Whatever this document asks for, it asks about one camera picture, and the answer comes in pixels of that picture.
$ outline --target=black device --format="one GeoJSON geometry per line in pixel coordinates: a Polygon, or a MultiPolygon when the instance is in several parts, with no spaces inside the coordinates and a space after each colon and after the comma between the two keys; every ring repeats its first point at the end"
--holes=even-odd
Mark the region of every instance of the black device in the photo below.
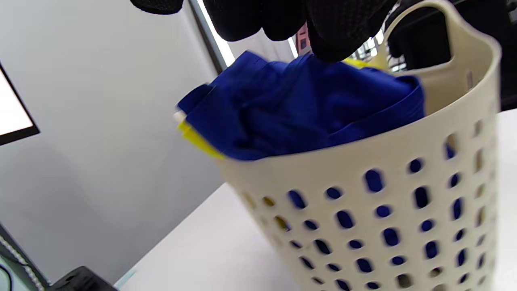
{"type": "Polygon", "coordinates": [[[48,291],[117,291],[117,289],[82,266],[66,274],[48,291]]]}
{"type": "Polygon", "coordinates": [[[39,129],[0,64],[0,146],[39,133],[39,129]]]}

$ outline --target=cable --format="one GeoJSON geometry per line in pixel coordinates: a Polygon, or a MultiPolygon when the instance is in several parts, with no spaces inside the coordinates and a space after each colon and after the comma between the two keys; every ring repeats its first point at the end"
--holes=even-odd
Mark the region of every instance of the cable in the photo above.
{"type": "Polygon", "coordinates": [[[7,275],[7,290],[12,291],[12,276],[9,270],[7,270],[4,266],[0,265],[0,269],[7,275]]]}
{"type": "Polygon", "coordinates": [[[1,251],[1,250],[0,250],[0,257],[4,258],[4,259],[6,259],[6,260],[8,260],[8,261],[10,261],[10,262],[12,262],[12,263],[18,264],[18,265],[20,265],[20,266],[22,266],[22,267],[30,267],[30,266],[29,266],[29,265],[27,265],[27,264],[22,264],[22,263],[20,263],[19,261],[15,260],[15,259],[13,259],[13,258],[10,258],[10,256],[9,256],[9,255],[6,255],[6,253],[4,253],[4,252],[3,252],[3,251],[1,251]]]}

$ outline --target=screen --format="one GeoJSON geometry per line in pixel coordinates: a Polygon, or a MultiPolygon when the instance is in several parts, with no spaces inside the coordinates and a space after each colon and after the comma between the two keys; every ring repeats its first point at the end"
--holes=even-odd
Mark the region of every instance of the screen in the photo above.
{"type": "Polygon", "coordinates": [[[0,75],[0,136],[32,127],[33,123],[2,71],[0,75]]]}

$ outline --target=gloved hand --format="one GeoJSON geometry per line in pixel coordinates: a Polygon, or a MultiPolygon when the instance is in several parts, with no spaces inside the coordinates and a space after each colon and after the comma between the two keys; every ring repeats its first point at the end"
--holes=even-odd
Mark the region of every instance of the gloved hand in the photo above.
{"type": "MultiPolygon", "coordinates": [[[[173,14],[183,0],[131,0],[155,14],[173,14]]],[[[375,36],[397,0],[203,0],[217,33],[237,41],[261,28],[271,40],[286,40],[307,21],[312,51],[323,61],[350,56],[375,36]]]]}

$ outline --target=white wall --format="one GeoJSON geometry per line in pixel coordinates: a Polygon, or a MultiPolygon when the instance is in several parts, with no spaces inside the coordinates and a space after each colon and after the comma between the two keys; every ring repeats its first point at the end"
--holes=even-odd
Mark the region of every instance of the white wall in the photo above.
{"type": "Polygon", "coordinates": [[[215,77],[188,5],[0,0],[0,62],[41,134],[0,147],[0,221],[51,281],[114,282],[221,181],[175,104],[215,77]]]}

